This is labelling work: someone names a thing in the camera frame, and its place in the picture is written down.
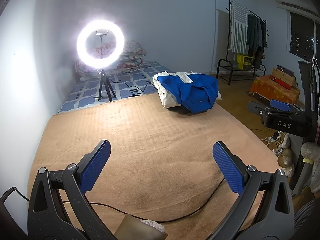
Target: blue cloth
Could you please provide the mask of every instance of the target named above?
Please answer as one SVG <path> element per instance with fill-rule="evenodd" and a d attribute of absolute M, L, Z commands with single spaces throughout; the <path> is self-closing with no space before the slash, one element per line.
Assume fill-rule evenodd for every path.
<path fill-rule="evenodd" d="M 192 83 L 185 83 L 178 76 L 158 76 L 157 79 L 175 96 L 178 104 L 193 114 L 211 109 L 219 93 L 218 80 L 203 74 L 190 74 L 188 77 Z"/>

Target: orange tablecloth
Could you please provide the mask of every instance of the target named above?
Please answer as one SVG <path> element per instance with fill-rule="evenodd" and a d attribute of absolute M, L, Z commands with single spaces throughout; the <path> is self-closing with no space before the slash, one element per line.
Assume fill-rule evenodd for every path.
<path fill-rule="evenodd" d="M 300 89 L 292 87 L 290 90 L 270 79 L 269 76 L 257 77 L 249 91 L 249 95 L 257 93 L 268 100 L 278 100 L 285 103 L 296 104 Z"/>

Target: silver screw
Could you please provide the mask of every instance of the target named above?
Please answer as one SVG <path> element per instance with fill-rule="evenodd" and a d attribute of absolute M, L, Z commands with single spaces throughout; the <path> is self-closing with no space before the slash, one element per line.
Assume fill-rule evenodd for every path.
<path fill-rule="evenodd" d="M 77 165 L 74 164 L 74 163 L 72 163 L 72 164 L 70 164 L 70 165 L 68 166 L 68 170 L 69 170 L 69 171 L 73 171 L 74 169 L 76 169 L 76 167 L 77 167 Z"/>
<path fill-rule="evenodd" d="M 284 173 L 284 170 L 281 170 L 281 169 L 278 169 L 278 170 L 277 170 L 277 173 L 280 174 L 281 176 L 283 176 L 283 175 L 285 174 L 285 173 Z"/>
<path fill-rule="evenodd" d="M 257 168 L 253 165 L 247 166 L 247 169 L 248 169 L 248 171 L 256 171 L 257 170 Z"/>
<path fill-rule="evenodd" d="M 42 167 L 39 169 L 39 173 L 42 174 L 42 173 L 45 173 L 47 169 L 45 167 Z"/>

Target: tripod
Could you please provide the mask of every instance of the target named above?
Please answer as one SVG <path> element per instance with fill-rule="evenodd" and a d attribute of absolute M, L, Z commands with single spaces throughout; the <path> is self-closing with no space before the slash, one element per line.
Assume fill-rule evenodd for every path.
<path fill-rule="evenodd" d="M 100 35 L 100 40 L 101 40 L 101 59 L 102 59 L 102 38 L 103 36 L 106 36 L 109 34 L 109 32 L 107 33 L 97 33 L 97 35 Z M 111 83 L 110 83 L 110 79 L 108 79 L 106 77 L 106 72 L 102 69 L 99 71 L 99 75 L 101 76 L 101 79 L 100 79 L 100 87 L 99 87 L 99 96 L 98 97 L 94 97 L 94 98 L 98 98 L 98 100 L 100 101 L 102 99 L 102 96 L 101 96 L 101 91 L 102 91 L 102 85 L 104 85 L 104 87 L 106 88 L 106 92 L 108 94 L 108 98 L 109 98 L 109 101 L 112 102 L 112 97 L 111 97 L 111 93 L 110 91 L 112 92 L 112 95 L 114 98 L 116 98 L 116 93 L 114 92 L 112 86 L 111 86 Z"/>

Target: ring light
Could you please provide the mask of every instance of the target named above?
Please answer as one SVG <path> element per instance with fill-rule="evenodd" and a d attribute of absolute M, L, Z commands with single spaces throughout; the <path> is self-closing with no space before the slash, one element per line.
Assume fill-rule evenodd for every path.
<path fill-rule="evenodd" d="M 109 30 L 112 31 L 116 37 L 116 48 L 114 52 L 106 58 L 96 59 L 87 53 L 85 48 L 85 42 L 88 36 L 95 30 Z M 124 47 L 124 36 L 120 28 L 112 22 L 105 20 L 97 20 L 89 23 L 79 34 L 77 41 L 77 51 L 80 59 L 88 66 L 95 68 L 105 68 L 115 62 L 120 54 L 122 53 Z"/>

